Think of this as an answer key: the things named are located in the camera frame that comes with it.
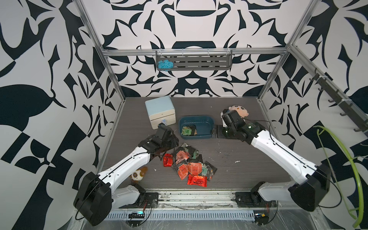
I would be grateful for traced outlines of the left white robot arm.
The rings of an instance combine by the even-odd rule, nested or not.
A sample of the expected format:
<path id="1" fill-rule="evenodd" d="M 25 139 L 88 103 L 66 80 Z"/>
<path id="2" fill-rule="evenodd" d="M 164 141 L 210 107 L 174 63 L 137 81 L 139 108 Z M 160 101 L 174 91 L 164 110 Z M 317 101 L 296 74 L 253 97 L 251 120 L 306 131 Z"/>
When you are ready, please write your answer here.
<path id="1" fill-rule="evenodd" d="M 174 131 L 160 123 L 155 134 L 142 140 L 121 161 L 98 174 L 90 172 L 84 176 L 73 202 L 77 212 L 92 226 L 97 226 L 112 210 L 137 203 L 144 192 L 142 189 L 132 185 L 120 189 L 119 186 L 136 170 L 178 145 Z"/>

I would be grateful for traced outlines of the red square tea bag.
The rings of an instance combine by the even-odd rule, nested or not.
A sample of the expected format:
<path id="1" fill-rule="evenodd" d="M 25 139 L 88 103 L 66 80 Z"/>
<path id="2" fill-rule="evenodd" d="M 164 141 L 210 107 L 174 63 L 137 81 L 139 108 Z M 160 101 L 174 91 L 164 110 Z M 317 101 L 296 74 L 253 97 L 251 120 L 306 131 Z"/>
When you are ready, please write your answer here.
<path id="1" fill-rule="evenodd" d="M 202 164 L 201 163 L 189 163 L 188 164 L 188 172 L 191 175 L 201 175 L 202 173 Z"/>

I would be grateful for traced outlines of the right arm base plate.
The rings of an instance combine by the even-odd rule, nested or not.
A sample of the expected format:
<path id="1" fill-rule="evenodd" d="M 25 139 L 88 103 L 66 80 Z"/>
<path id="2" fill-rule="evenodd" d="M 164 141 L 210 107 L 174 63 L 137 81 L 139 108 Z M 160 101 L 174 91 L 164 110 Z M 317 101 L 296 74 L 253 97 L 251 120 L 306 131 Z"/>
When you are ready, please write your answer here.
<path id="1" fill-rule="evenodd" d="M 275 208 L 276 201 L 265 201 L 257 193 L 236 192 L 234 201 L 239 208 Z"/>

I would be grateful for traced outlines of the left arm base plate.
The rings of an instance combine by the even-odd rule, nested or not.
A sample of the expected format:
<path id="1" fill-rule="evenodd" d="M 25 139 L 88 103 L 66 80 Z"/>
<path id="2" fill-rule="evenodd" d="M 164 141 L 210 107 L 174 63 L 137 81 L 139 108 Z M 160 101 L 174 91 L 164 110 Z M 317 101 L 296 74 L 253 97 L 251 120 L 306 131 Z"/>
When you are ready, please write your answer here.
<path id="1" fill-rule="evenodd" d="M 140 194 L 138 200 L 130 205 L 124 206 L 124 208 L 142 208 L 147 203 L 147 205 L 152 205 L 152 207 L 156 207 L 159 200 L 159 193 L 156 192 L 148 192 L 144 194 Z"/>

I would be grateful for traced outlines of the orange label black tea bag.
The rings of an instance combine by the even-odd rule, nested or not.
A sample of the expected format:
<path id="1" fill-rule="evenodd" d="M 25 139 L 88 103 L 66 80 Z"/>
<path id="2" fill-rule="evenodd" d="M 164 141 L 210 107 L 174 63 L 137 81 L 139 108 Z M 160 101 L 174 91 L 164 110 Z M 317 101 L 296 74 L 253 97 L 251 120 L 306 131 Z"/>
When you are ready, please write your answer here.
<path id="1" fill-rule="evenodd" d="M 207 168 L 207 174 L 206 174 L 207 180 L 211 181 L 214 174 L 216 173 L 218 169 L 207 161 L 205 162 L 205 165 Z"/>

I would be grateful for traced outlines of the teal plastic storage box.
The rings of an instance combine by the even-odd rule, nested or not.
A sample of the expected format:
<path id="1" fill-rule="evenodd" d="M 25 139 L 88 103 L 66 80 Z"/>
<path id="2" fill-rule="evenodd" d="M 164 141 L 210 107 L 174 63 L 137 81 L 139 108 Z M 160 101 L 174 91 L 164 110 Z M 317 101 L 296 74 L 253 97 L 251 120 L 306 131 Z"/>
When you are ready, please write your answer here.
<path id="1" fill-rule="evenodd" d="M 197 129 L 196 136 L 182 136 L 181 131 L 184 126 L 195 126 Z M 185 116 L 179 120 L 179 133 L 185 140 L 211 139 L 214 121 L 209 116 Z"/>

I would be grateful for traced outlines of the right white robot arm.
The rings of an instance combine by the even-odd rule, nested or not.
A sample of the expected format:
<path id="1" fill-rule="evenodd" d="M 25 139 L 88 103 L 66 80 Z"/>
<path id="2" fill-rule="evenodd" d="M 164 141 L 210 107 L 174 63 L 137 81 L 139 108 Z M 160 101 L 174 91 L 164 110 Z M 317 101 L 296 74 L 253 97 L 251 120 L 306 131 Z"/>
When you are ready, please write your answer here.
<path id="1" fill-rule="evenodd" d="M 312 212 L 330 190 L 331 170 L 301 157 L 277 140 L 257 121 L 246 122 L 237 111 L 221 112 L 222 135 L 227 139 L 246 142 L 270 157 L 291 177 L 284 183 L 259 182 L 251 190 L 254 199 L 264 201 L 293 201 L 305 211 Z"/>

